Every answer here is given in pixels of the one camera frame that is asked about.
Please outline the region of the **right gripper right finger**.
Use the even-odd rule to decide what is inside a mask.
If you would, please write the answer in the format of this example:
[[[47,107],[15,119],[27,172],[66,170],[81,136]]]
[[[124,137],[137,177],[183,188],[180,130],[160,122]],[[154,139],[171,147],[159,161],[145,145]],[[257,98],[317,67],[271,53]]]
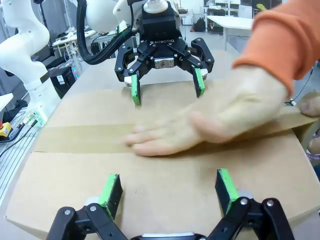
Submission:
[[[208,240],[235,240],[240,231],[252,229],[259,240],[293,240],[292,229],[276,198],[257,202],[241,196],[225,168],[216,171],[215,190],[223,213]]]

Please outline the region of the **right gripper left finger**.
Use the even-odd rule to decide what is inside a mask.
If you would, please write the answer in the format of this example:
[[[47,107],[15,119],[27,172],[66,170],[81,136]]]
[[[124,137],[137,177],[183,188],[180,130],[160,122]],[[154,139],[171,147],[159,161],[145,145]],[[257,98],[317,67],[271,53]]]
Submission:
[[[120,175],[110,174],[97,202],[79,210],[70,206],[60,208],[46,238],[84,240],[89,234],[97,234],[101,240],[126,240],[114,222],[122,194]]]

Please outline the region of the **person's right hand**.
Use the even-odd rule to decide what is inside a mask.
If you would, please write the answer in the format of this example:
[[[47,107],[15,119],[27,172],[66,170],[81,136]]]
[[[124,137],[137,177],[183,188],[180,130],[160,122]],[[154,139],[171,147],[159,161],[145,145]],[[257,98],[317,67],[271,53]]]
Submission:
[[[124,141],[146,157],[176,154],[201,142],[225,143],[272,120],[287,96],[285,85],[264,69],[240,66],[177,115],[138,126]]]

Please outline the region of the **person's left hand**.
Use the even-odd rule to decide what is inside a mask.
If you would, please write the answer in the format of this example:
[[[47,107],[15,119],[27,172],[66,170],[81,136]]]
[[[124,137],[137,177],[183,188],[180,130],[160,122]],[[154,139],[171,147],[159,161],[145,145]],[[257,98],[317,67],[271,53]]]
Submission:
[[[297,104],[300,112],[308,117],[320,116],[320,92],[311,91],[304,95]]]

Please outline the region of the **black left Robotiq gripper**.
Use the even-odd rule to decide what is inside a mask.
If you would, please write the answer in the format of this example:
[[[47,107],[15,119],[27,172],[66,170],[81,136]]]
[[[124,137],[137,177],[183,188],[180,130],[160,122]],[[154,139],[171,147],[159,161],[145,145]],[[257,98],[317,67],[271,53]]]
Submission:
[[[140,79],[151,69],[173,68],[192,74],[196,96],[205,92],[204,76],[212,72],[215,59],[203,38],[191,41],[182,38],[180,15],[172,1],[147,1],[141,7],[138,22],[141,43],[134,51],[121,46],[115,63],[115,74],[120,82],[131,88],[135,105],[141,104]]]

